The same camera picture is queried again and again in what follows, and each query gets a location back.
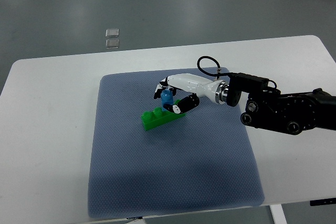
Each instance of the white robotic hand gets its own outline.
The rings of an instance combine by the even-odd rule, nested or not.
[[[200,103],[199,97],[208,97],[214,103],[224,104],[226,102],[228,84],[223,80],[212,81],[190,73],[175,74],[160,81],[156,87],[154,99],[160,98],[161,92],[165,89],[172,90],[173,95],[176,94],[177,89],[192,93],[176,105],[165,104],[163,106],[170,112],[180,114],[197,107]]]

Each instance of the gray fabric mat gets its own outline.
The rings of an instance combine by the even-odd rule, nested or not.
[[[212,78],[198,69],[102,78],[91,156],[89,216],[129,218],[263,203],[256,161],[238,106],[200,98],[200,105],[185,117],[144,130],[141,114],[161,106],[160,99],[153,99],[158,82],[187,72]],[[187,95],[178,90],[174,100]]]

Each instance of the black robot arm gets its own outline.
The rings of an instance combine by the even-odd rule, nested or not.
[[[308,93],[280,94],[275,88],[248,96],[244,125],[297,135],[315,127],[336,130],[336,97],[315,89]]]

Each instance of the lego stud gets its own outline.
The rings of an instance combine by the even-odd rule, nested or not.
[[[146,111],[142,114],[142,119],[144,121],[150,121],[153,118],[153,112],[151,111]]]
[[[157,118],[162,117],[162,109],[160,107],[155,108],[153,113]]]

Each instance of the white table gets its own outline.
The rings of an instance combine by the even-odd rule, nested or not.
[[[87,189],[100,79],[196,68],[203,55],[230,71],[275,80],[282,93],[322,87],[336,95],[336,63],[315,36],[17,61],[0,96],[0,222],[90,221]],[[202,66],[212,64],[204,60]],[[242,111],[246,100],[243,94]],[[336,197],[336,131],[247,132],[264,205]]]

